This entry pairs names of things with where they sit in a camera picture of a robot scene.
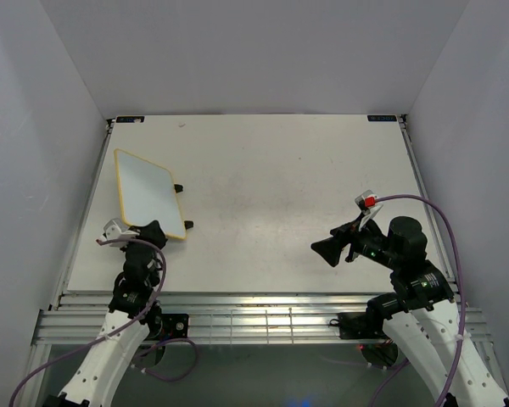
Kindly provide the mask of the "yellow framed small whiteboard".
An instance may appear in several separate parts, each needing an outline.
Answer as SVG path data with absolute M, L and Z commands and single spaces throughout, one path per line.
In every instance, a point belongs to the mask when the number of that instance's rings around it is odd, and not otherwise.
M 187 226 L 177 197 L 184 186 L 165 167 L 126 150 L 117 148 L 114 160 L 122 221 L 147 226 L 156 220 L 168 238 L 184 240 Z

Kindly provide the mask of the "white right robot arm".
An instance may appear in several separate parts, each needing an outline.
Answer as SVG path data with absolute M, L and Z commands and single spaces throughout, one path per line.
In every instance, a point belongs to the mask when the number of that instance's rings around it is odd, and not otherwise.
M 427 385 L 438 406 L 509 406 L 469 337 L 454 293 L 427 258 L 421 224 L 407 216 L 390 221 L 383 233 L 360 215 L 311 244 L 330 266 L 343 250 L 350 263 L 363 256 L 388 268 L 393 292 L 371 298 L 366 312 L 342 327 L 391 339 Z

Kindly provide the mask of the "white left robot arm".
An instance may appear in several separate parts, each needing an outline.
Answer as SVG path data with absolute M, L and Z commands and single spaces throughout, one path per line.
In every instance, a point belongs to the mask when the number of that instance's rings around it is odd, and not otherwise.
M 114 282 L 112 299 L 97 338 L 73 377 L 45 406 L 109 406 L 135 351 L 163 328 L 156 304 L 165 279 L 161 249 L 167 237 L 160 223 L 124 226 L 112 220 L 97 239 L 100 246 L 118 248 L 124 255 Z

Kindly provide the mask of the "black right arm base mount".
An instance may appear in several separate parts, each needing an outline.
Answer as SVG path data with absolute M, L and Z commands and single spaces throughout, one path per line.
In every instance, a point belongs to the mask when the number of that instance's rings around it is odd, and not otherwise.
M 388 339 L 383 332 L 383 323 L 366 313 L 338 313 L 328 325 L 338 329 L 341 339 Z

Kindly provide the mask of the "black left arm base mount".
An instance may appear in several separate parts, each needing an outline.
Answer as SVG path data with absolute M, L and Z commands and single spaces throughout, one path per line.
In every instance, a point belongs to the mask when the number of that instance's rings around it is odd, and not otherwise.
M 159 341 L 187 338 L 189 328 L 189 314 L 163 314 L 156 338 Z

